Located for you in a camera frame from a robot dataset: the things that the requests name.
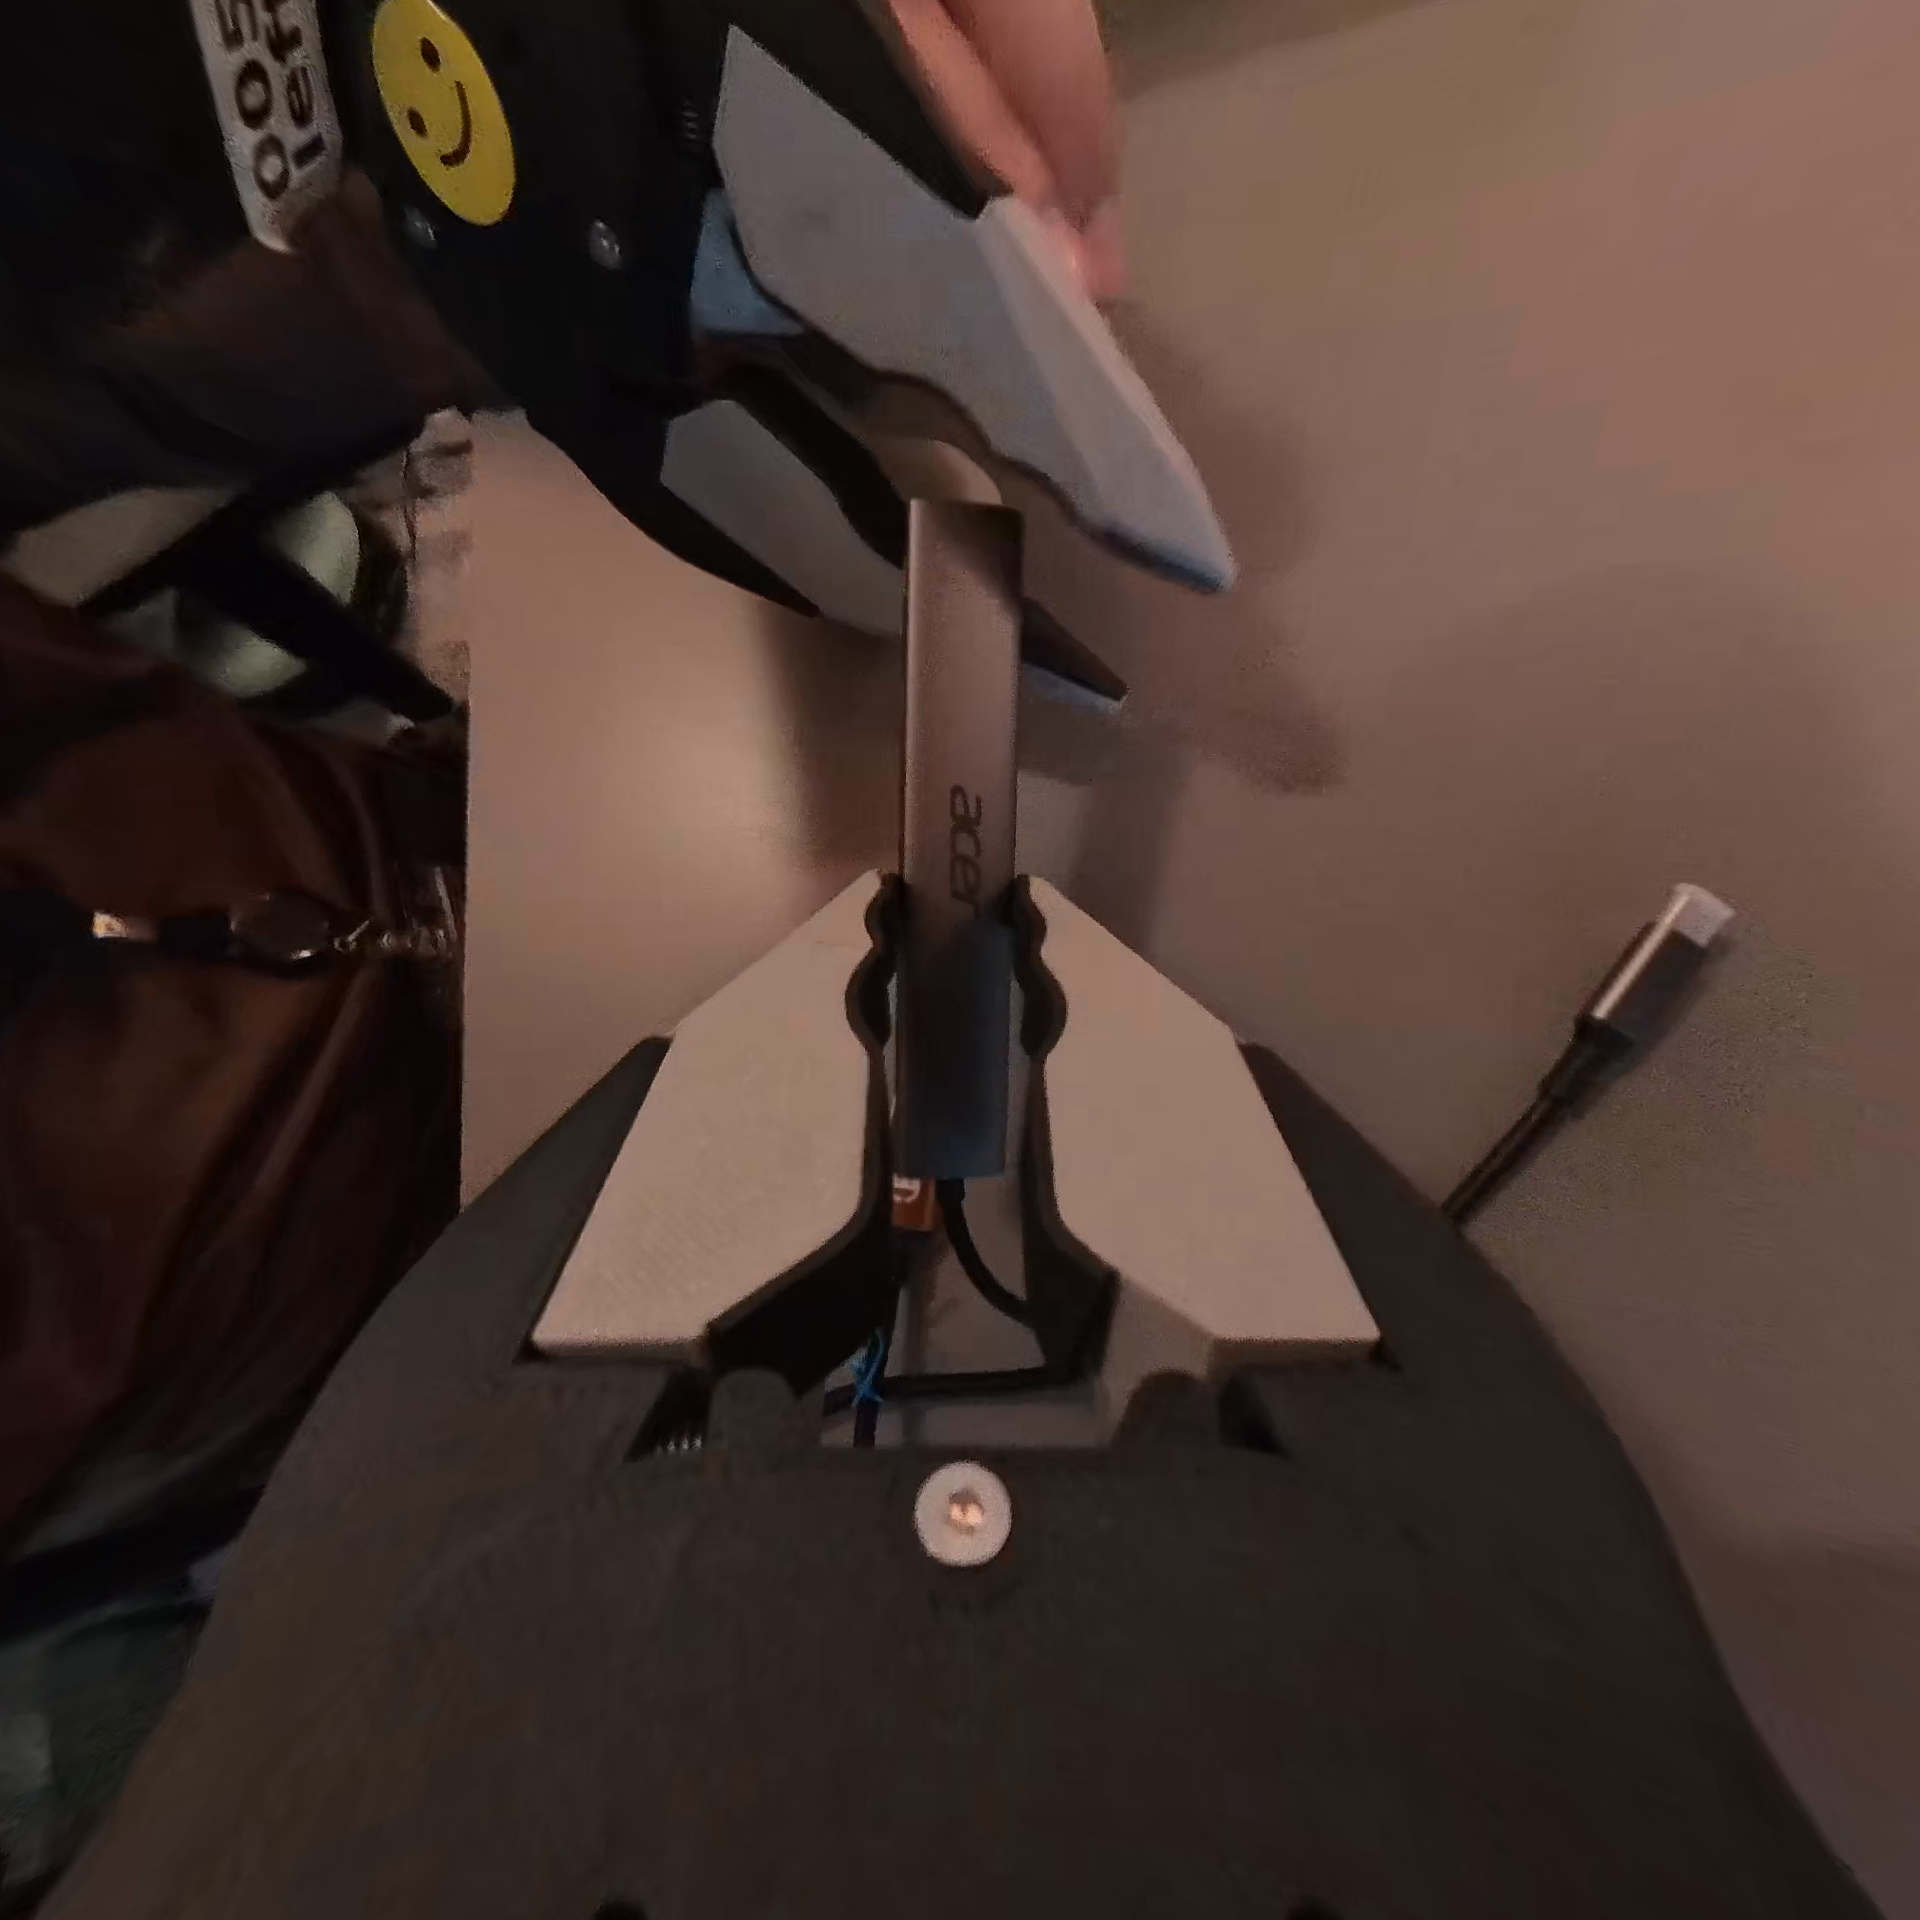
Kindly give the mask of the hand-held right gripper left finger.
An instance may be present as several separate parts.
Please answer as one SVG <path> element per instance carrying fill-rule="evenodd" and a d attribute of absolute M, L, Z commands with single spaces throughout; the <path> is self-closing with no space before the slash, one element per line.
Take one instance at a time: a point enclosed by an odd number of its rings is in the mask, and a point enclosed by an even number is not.
<path fill-rule="evenodd" d="M 831 1372 L 877 1321 L 891 895 L 855 879 L 670 1032 L 535 1358 Z"/>

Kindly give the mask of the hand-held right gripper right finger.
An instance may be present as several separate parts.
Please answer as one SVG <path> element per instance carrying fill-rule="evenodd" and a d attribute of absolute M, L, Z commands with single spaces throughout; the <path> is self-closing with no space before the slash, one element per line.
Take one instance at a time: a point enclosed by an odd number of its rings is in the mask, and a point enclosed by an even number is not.
<path fill-rule="evenodd" d="M 1125 1416 L 1155 1376 L 1368 1358 L 1376 1314 L 1238 1032 L 1051 882 L 1023 879 L 1013 920 L 1020 1260 L 1048 1372 Z"/>

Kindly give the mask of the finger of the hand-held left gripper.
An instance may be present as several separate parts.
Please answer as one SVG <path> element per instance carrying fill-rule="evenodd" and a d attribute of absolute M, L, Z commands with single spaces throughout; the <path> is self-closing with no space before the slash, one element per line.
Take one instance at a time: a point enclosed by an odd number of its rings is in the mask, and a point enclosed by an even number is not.
<path fill-rule="evenodd" d="M 778 353 L 715 367 L 715 390 L 670 422 L 657 479 L 821 623 L 881 647 L 905 636 L 911 505 L 1008 506 L 971 450 L 891 425 L 863 438 Z"/>
<path fill-rule="evenodd" d="M 774 306 L 863 372 L 949 397 L 1133 565 L 1201 594 L 1238 583 L 1190 450 L 1029 204 L 952 210 L 742 29 L 712 154 Z"/>

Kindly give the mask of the small black oval object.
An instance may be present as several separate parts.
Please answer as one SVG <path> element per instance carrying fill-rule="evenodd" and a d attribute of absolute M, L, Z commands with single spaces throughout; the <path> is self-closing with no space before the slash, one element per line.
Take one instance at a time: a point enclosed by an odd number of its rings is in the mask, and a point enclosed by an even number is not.
<path fill-rule="evenodd" d="M 1020 519 L 914 498 L 905 540 L 898 1173 L 1005 1173 Z"/>

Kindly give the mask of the person's left hand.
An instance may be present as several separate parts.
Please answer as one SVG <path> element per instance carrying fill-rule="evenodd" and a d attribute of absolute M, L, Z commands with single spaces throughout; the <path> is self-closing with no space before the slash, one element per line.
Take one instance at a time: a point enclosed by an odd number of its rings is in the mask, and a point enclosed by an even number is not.
<path fill-rule="evenodd" d="M 1088 0 L 898 0 L 898 29 L 982 168 L 1040 210 L 1097 306 L 1125 296 L 1119 101 Z"/>

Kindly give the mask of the metal zipper pull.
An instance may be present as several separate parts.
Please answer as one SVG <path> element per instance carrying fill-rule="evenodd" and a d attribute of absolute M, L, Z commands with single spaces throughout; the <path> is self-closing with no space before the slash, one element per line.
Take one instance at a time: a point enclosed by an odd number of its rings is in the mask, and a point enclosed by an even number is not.
<path fill-rule="evenodd" d="M 309 892 L 262 892 L 245 903 L 184 912 L 184 915 L 114 915 L 85 912 L 82 935 L 92 949 L 156 953 L 170 962 L 309 979 L 339 968 L 389 962 L 450 962 L 461 953 L 461 920 L 444 903 L 413 920 L 347 915 Z"/>

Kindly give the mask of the person's brown clothing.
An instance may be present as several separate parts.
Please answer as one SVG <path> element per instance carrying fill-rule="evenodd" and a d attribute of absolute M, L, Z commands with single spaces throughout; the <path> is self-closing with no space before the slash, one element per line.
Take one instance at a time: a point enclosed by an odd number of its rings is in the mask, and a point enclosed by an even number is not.
<path fill-rule="evenodd" d="M 262 1475 L 461 1178 L 457 962 L 232 973 L 82 915 L 428 915 L 463 879 L 463 744 L 258 718 L 6 579 L 6 1563 Z"/>

